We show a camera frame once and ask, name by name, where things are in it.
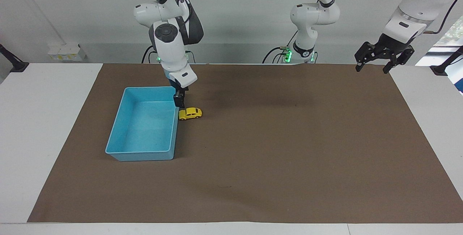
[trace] white table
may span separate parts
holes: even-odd
[[[101,64],[30,64],[0,85],[0,235],[463,234],[463,224],[25,223],[100,69]],[[391,75],[463,198],[463,96],[427,67],[398,67]]]

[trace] cable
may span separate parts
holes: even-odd
[[[317,60],[318,60],[318,52],[314,52],[314,55],[316,54],[317,54],[317,57],[314,59],[315,60],[314,64],[317,64]]]
[[[449,17],[450,11],[452,11],[453,6],[455,6],[455,4],[457,2],[458,2],[458,0],[453,1],[453,4],[450,6],[449,10],[447,11],[447,14],[443,18],[442,24],[440,25],[440,28],[439,28],[439,30],[437,32],[425,31],[425,32],[423,32],[423,34],[438,34],[438,33],[440,33],[440,31],[442,31],[443,25],[445,24],[445,22],[447,21],[447,18]]]
[[[459,59],[459,60],[457,60],[457,61],[454,61],[454,62],[450,63],[450,64],[449,64],[449,66],[450,66],[450,65],[453,65],[453,64],[456,64],[457,62],[459,62],[459,61],[460,61],[460,60],[462,60],[462,59],[463,59],[463,57],[462,57],[462,58],[460,58],[460,59]]]
[[[143,54],[143,58],[142,58],[142,64],[144,63],[144,59],[146,58],[146,54],[148,54],[148,51],[149,49],[151,49],[153,46],[151,45],[150,47],[148,47],[145,51],[145,53]]]
[[[282,55],[283,55],[283,54],[276,54],[275,57],[273,58],[272,64],[275,63],[276,57],[278,57],[278,56],[281,57]]]
[[[150,52],[150,53],[148,54],[148,63],[151,64],[151,55],[152,55],[152,54],[156,54],[156,53],[157,53],[157,52]]]
[[[193,62],[196,63],[195,59],[195,54],[192,51],[185,51],[186,54],[192,54],[193,55]]]
[[[274,51],[276,51],[276,50],[279,50],[279,49],[280,49],[279,47],[275,47],[275,48],[271,49],[270,52],[268,52],[268,54],[265,55],[265,58],[263,58],[262,64],[265,63],[265,60],[267,59],[267,57],[268,57],[272,52],[274,52]]]
[[[191,52],[191,55],[193,55],[193,62],[196,63],[195,54]]]
[[[298,32],[298,30],[296,30],[293,37],[291,37],[291,40],[288,41],[288,44],[286,44],[286,47],[289,47],[289,44],[291,43],[291,41],[294,39],[294,37],[296,37],[297,32]],[[281,59],[281,57],[283,57],[284,52],[285,52],[284,50],[281,52],[281,56],[278,58],[278,62],[276,62],[276,63],[280,63],[280,59]]]

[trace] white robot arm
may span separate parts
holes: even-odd
[[[444,6],[453,0],[402,0],[382,31],[377,44],[365,42],[355,54],[357,71],[375,59],[390,59],[384,67],[388,73],[397,65],[404,65],[415,52],[411,42],[438,17]]]
[[[297,26],[298,33],[290,46],[292,59],[308,61],[318,37],[312,26],[333,24],[338,21],[339,15],[339,7],[335,0],[318,0],[317,3],[294,6],[291,10],[291,21]]]
[[[135,19],[149,38],[171,85],[183,93],[198,77],[185,56],[185,45],[198,43],[203,29],[190,0],[156,0],[137,5]]]

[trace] electrical outlet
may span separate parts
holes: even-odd
[[[318,52],[313,52],[310,56],[310,59],[306,60],[304,63],[316,64],[318,59]]]
[[[48,55],[55,61],[83,61],[86,56],[79,44],[50,46]]]
[[[283,46],[281,48],[283,50],[283,54],[281,55],[281,60],[283,61],[282,63],[290,63],[291,57],[293,56],[293,52],[288,47]]]

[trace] light blue tray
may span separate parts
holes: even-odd
[[[178,108],[173,87],[126,88],[106,153],[119,161],[174,158]]]

